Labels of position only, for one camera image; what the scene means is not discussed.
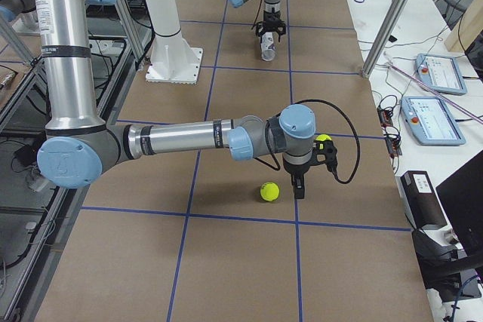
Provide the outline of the black cardboard box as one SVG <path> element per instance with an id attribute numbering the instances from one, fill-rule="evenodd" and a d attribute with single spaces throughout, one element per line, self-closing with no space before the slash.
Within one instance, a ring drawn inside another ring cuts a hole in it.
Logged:
<path id="1" fill-rule="evenodd" d="M 426 171 L 409 170 L 400 181 L 416 228 L 438 230 L 447 225 Z"/>

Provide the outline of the blue teach pendant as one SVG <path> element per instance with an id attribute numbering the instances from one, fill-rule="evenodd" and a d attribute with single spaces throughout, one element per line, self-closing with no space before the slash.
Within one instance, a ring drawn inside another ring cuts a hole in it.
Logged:
<path id="1" fill-rule="evenodd" d="M 466 139 L 446 103 L 437 97 L 402 97 L 401 112 L 422 146 L 461 146 Z"/>
<path id="2" fill-rule="evenodd" d="M 453 95 L 467 94 L 455 57 L 418 54 L 415 63 L 420 80 L 432 90 Z"/>

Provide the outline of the aluminium frame post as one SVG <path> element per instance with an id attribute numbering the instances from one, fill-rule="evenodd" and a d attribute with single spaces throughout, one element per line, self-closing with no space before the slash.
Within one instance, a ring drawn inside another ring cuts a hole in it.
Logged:
<path id="1" fill-rule="evenodd" d="M 392 0 L 389 10 L 386 13 L 380 30 L 374 39 L 374 43 L 371 46 L 369 54 L 361 69 L 361 75 L 364 78 L 369 78 L 371 76 L 371 73 L 374 70 L 380 55 L 383 53 L 384 47 L 386 46 L 407 1 L 408 0 Z"/>

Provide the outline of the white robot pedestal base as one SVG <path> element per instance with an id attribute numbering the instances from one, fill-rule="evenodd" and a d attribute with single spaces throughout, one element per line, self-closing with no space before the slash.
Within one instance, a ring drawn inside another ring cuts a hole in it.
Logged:
<path id="1" fill-rule="evenodd" d="M 195 84 L 203 50 L 192 48 L 181 31 L 175 0 L 146 0 L 155 33 L 146 80 Z"/>

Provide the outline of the Roland Garros tennis ball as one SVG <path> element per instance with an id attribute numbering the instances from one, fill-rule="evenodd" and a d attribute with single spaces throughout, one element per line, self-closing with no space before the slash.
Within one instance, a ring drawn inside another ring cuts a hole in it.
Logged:
<path id="1" fill-rule="evenodd" d="M 280 189 L 274 182 L 265 182 L 260 187 L 260 197 L 267 202 L 273 202 L 278 199 Z"/>

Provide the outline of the near blue teach pendant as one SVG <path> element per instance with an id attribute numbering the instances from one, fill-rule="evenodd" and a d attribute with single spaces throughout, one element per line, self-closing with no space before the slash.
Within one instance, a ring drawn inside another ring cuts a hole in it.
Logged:
<path id="1" fill-rule="evenodd" d="M 446 103 L 437 97 L 402 97 L 401 112 L 422 146 L 461 146 L 466 139 Z"/>

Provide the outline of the small circuit board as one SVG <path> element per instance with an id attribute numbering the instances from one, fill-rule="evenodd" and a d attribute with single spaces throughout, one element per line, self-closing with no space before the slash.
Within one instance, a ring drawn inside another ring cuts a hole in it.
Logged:
<path id="1" fill-rule="evenodd" d="M 393 126 L 392 122 L 392 115 L 393 115 L 393 108 L 381 108 L 377 107 L 377 114 L 380 120 L 380 124 L 382 127 Z"/>

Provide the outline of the clear tennis ball can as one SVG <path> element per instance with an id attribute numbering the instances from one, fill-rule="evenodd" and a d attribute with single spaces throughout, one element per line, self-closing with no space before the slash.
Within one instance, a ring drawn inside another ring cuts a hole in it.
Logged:
<path id="1" fill-rule="evenodd" d="M 266 32 L 261 36 L 260 50 L 263 61 L 271 62 L 275 59 L 276 49 L 272 32 Z"/>

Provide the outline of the far blue teach pendant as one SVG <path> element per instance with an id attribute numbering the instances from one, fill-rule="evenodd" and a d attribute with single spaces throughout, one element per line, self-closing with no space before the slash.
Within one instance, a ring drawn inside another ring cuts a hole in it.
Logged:
<path id="1" fill-rule="evenodd" d="M 453 95 L 467 94 L 455 57 L 418 54 L 415 63 L 420 80 L 432 90 Z"/>

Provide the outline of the Wilson tennis ball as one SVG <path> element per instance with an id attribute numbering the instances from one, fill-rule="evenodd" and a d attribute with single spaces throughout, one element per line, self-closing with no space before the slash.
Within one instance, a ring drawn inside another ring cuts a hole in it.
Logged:
<path id="1" fill-rule="evenodd" d="M 315 138 L 315 141 L 316 141 L 316 142 L 320 142 L 320 143 L 323 143 L 324 141 L 331 141 L 331 140 L 332 140 L 332 138 L 331 138 L 329 135 L 324 134 L 324 133 L 319 134 L 319 135 L 318 135 L 318 136 Z"/>

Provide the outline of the black computer monitor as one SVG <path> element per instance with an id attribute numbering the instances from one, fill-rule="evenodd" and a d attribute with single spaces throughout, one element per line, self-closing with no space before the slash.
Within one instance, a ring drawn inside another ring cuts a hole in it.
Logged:
<path id="1" fill-rule="evenodd" d="M 436 188 L 450 224 L 467 254 L 482 251 L 482 152 Z"/>

